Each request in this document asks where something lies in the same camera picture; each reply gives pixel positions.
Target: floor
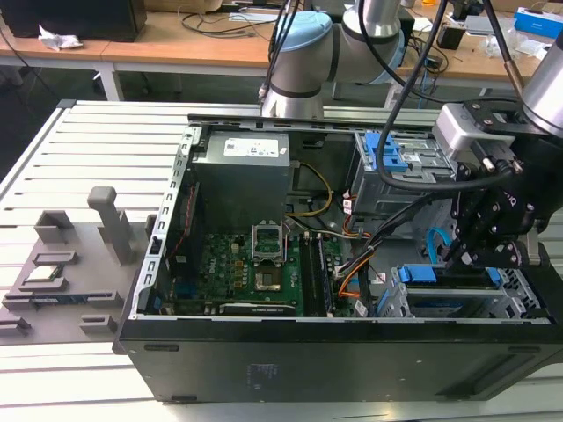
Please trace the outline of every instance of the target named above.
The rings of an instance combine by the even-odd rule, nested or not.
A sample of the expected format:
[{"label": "floor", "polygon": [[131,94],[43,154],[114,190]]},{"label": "floor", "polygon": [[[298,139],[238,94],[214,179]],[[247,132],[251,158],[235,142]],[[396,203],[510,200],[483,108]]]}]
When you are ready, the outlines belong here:
[{"label": "floor", "polygon": [[[59,98],[106,99],[102,93],[93,89],[94,72],[36,70],[40,71],[41,78]],[[20,72],[25,73],[24,84],[20,87],[5,81],[0,73],[0,179],[4,178],[58,103],[33,73],[25,72],[25,69]],[[251,104],[257,101],[262,81],[259,77],[184,75],[183,92],[174,93],[170,75],[148,74],[147,77],[151,88],[149,93],[143,92],[145,82],[140,74],[120,74],[126,100]],[[332,85],[325,84],[322,95],[326,105],[381,107],[384,105],[387,86],[347,84],[342,87],[342,99],[335,101],[331,99]],[[469,97],[478,95],[478,90],[443,88],[438,89],[436,95],[444,98]],[[408,99],[406,102],[406,107],[417,106],[418,100]]]}]

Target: computer tower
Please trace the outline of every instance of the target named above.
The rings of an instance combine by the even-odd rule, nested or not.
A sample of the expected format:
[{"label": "computer tower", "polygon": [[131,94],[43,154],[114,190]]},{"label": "computer tower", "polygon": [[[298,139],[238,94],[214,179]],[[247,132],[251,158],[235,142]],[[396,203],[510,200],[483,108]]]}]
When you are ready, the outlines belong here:
[{"label": "computer tower", "polygon": [[0,0],[2,16],[15,37],[51,33],[80,39],[135,41],[147,19],[143,0]]}]

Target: metal slotted table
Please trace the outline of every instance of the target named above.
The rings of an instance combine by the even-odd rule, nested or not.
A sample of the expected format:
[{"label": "metal slotted table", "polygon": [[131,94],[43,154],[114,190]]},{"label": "metal slotted table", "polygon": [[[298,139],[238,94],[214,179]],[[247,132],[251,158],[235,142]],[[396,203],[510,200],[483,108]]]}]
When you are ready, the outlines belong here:
[{"label": "metal slotted table", "polygon": [[[44,209],[73,222],[98,222],[86,203],[93,186],[111,185],[131,222],[158,210],[189,113],[256,115],[255,105],[62,102],[0,184],[0,299],[18,276]],[[384,122],[381,109],[327,107],[330,119]],[[399,120],[431,124],[434,111]],[[563,214],[543,240],[563,272]],[[155,401],[127,356],[110,343],[0,346],[0,419],[123,420],[563,420],[563,365],[546,367],[488,402],[194,404]],[[382,365],[384,362],[373,362]]]}]

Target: black wire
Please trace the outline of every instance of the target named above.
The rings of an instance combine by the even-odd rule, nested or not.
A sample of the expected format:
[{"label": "black wire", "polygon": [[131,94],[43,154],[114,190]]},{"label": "black wire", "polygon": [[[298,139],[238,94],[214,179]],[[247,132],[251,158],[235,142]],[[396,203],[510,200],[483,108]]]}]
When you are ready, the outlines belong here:
[{"label": "black wire", "polygon": [[[392,77],[395,80],[395,82],[397,82],[397,84],[399,84],[403,88],[405,88],[406,82],[403,79],[401,79],[401,77],[399,75],[397,75],[393,71],[393,69],[391,69],[389,67],[389,65],[385,62],[383,57],[377,52],[377,50],[373,47],[373,45],[369,41],[368,31],[366,30],[366,25],[363,22],[364,5],[365,5],[365,0],[360,0],[359,3],[358,3],[358,18],[359,18],[359,24],[360,24],[360,31],[362,32],[363,39],[364,39],[366,45],[368,46],[368,50],[376,58],[379,65],[382,68],[384,68],[385,72],[387,72],[389,74],[389,76]],[[418,76],[418,72],[414,71],[413,75],[415,75],[415,77]],[[428,101],[434,101],[435,103],[440,103],[440,104],[464,103],[465,101],[510,101],[510,102],[518,101],[517,98],[511,98],[511,97],[479,97],[479,98],[466,98],[466,99],[451,100],[451,99],[443,99],[443,98],[432,97],[430,95],[425,94],[424,92],[420,92],[418,90],[415,90],[413,87],[411,87],[409,89],[409,91],[412,94],[414,94],[414,95],[416,95],[420,98],[424,98],[424,99],[427,99]]]},{"label": "black wire", "polygon": [[280,20],[282,20],[283,10],[286,7],[288,0],[284,0],[281,4],[280,11],[278,12],[278,17],[275,20],[274,30],[272,31],[272,36],[270,37],[270,43],[267,46],[267,59],[272,61],[272,54],[274,53],[274,48],[278,37],[278,27],[280,26]]},{"label": "black wire", "polygon": [[11,46],[10,42],[8,41],[8,39],[6,38],[6,36],[4,35],[4,31],[2,30],[2,27],[0,27],[0,35],[2,35],[2,38],[4,39],[4,42],[8,45],[8,47],[10,48],[10,50],[12,51],[13,54],[15,54],[19,60],[21,60],[22,63],[24,63],[24,65],[31,70],[31,72],[35,75],[35,77],[37,77],[37,79],[39,80],[39,82],[41,82],[41,84],[45,87],[45,89],[47,91],[49,91],[53,97],[55,97],[57,99],[57,101],[60,101],[61,99],[59,98],[58,95],[56,95],[56,93],[49,87],[49,85],[47,85],[45,83],[45,81],[43,80],[43,78],[41,76],[39,76],[39,73],[37,73],[35,71],[34,68],[32,68],[29,64],[27,64],[27,62],[24,60],[24,58],[20,55],[20,53],[18,53],[18,51],[16,51],[16,49],[14,47]]},{"label": "black wire", "polygon": [[[414,65],[414,71],[412,75],[406,81],[405,87],[403,88],[397,103],[391,110],[389,118],[385,122],[384,128],[381,131],[380,139],[387,139],[387,136],[391,132],[393,123],[397,119],[398,113],[400,112],[401,106],[405,103],[409,92],[416,83],[416,77],[424,65],[424,61],[428,56],[428,52],[434,43],[434,39],[438,34],[440,29],[440,23],[442,22],[443,14],[446,10],[446,5],[448,0],[442,0],[440,6],[438,7],[438,12],[436,13],[436,18],[430,34],[428,36],[428,42],[422,50],[419,60]],[[479,178],[475,180],[465,181],[465,182],[441,182],[441,183],[417,183],[417,182],[406,182],[404,180],[397,180],[387,171],[384,166],[384,146],[385,142],[380,142],[377,144],[376,150],[376,164],[377,172],[379,177],[389,186],[393,186],[397,189],[404,189],[412,192],[460,192],[460,191],[474,191],[478,189],[489,188],[492,186],[497,186],[504,183],[509,178],[512,178],[513,172],[510,168],[503,169],[499,174],[487,178]]]},{"label": "black wire", "polygon": [[280,55],[280,52],[282,50],[283,44],[285,43],[285,40],[288,38],[289,28],[291,28],[291,25],[293,24],[293,20],[296,18],[297,10],[299,9],[300,3],[301,2],[299,0],[296,1],[296,5],[293,8],[293,11],[291,12],[291,17],[289,18],[289,22],[288,22],[287,26],[285,25],[285,22],[286,22],[286,19],[287,19],[287,14],[285,15],[283,22],[281,23],[281,30],[283,31],[285,29],[285,32],[279,37],[278,40],[276,40],[276,46],[275,46],[274,54],[272,56],[272,60],[270,61],[270,65],[267,68],[266,81],[264,83],[267,90],[269,89],[270,83],[272,82],[272,75],[274,73],[275,63],[278,60],[278,56]]},{"label": "black wire", "polygon": [[[241,34],[244,33],[244,31],[243,31],[244,29],[253,28],[253,27],[259,26],[259,25],[265,25],[265,24],[272,24],[272,23],[274,23],[273,20],[268,20],[267,22],[257,22],[257,23],[255,23],[255,24],[249,24],[249,25],[244,25],[244,26],[238,26],[238,27],[236,27],[236,28],[223,29],[223,30],[221,30],[221,31],[205,31],[205,30],[200,29],[200,25],[201,25],[201,24],[209,24],[209,22],[205,22],[203,19],[201,19],[201,21],[200,21],[200,23],[198,24],[198,26],[191,26],[191,25],[189,25],[189,24],[186,22],[189,18],[191,18],[191,17],[193,17],[193,16],[196,16],[196,15],[197,15],[197,13],[190,13],[190,14],[186,15],[185,17],[183,17],[183,19],[182,19],[182,21],[181,21],[181,22],[182,22],[182,26],[184,26],[186,29],[189,29],[190,31],[194,31],[195,33],[200,33],[200,34],[202,34],[202,35],[222,35],[222,34],[225,34],[225,35],[241,35]],[[216,23],[216,22],[219,22],[219,21],[221,21],[221,20],[223,20],[223,19],[219,19],[219,20],[213,22],[213,24]]]},{"label": "black wire", "polygon": [[[409,44],[410,47],[414,48],[414,50],[417,52],[418,55],[420,55],[420,51],[421,51],[421,46],[424,44],[424,40],[422,38],[418,38],[418,37],[412,37],[413,43],[419,42],[420,43],[420,47],[417,46],[416,44]],[[448,59],[448,56],[438,47],[432,46],[432,49],[435,50],[439,55],[441,55],[443,57],[443,60],[445,61],[446,65],[444,66],[443,69],[431,69],[427,66],[427,64],[424,64],[424,67],[426,68],[426,70],[432,74],[437,74],[437,75],[441,75],[443,72],[445,72],[448,67],[450,66],[450,59]]]},{"label": "black wire", "polygon": [[333,235],[335,235],[335,236],[342,236],[341,233],[337,233],[337,232],[334,231],[334,230],[330,230],[330,229],[327,229],[327,230],[325,230],[325,229],[315,229],[314,227],[312,227],[311,225],[307,224],[306,222],[303,222],[303,220],[301,220],[301,219],[299,219],[299,218],[297,218],[297,217],[294,217],[294,216],[290,216],[290,217],[288,216],[287,218],[289,218],[289,219],[291,219],[291,220],[293,220],[293,221],[295,221],[295,222],[298,222],[299,224],[301,224],[303,227],[305,227],[307,230],[310,230],[310,231],[318,232],[319,230],[323,230],[323,231],[327,231],[327,232],[329,232],[329,233],[331,233],[331,234],[333,234]]},{"label": "black wire", "polygon": [[502,60],[504,60],[504,62],[510,62],[512,61],[512,57],[510,56],[507,42],[504,40],[504,35],[502,35],[502,29],[499,25],[499,20],[496,18],[496,14],[494,13],[491,0],[483,0],[483,5],[485,6],[486,15],[489,17],[489,22],[491,23],[491,27],[493,28],[494,36],[499,43]]},{"label": "black wire", "polygon": [[[446,200],[451,198],[451,193],[428,193],[426,195],[420,196],[410,204],[402,207],[400,210],[395,212],[387,218],[378,228],[375,230],[369,239],[363,246],[362,253],[351,261],[344,264],[340,271],[347,270],[348,268],[355,268],[360,262],[362,262],[369,254],[375,252],[377,247],[383,242],[383,240],[390,236],[397,227],[402,224],[412,220],[416,213],[418,213],[426,205],[436,201],[436,200]],[[344,278],[347,274],[343,274],[339,277]]]}]

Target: ram slot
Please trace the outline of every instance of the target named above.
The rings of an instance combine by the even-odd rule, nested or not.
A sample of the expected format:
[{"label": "ram slot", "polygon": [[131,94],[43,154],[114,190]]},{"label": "ram slot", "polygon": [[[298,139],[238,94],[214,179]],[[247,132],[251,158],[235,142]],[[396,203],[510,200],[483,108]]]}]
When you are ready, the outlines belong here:
[{"label": "ram slot", "polygon": [[311,242],[313,239],[310,239],[307,233],[299,237],[303,310],[306,317],[322,317],[326,312],[322,290],[318,290],[315,257]]},{"label": "ram slot", "polygon": [[326,270],[326,257],[323,249],[323,237],[318,235],[317,239],[312,242],[314,263],[315,263],[315,281],[317,291],[319,292],[319,308],[330,313],[333,310],[333,298],[331,296],[331,286],[328,279],[328,272]]}]

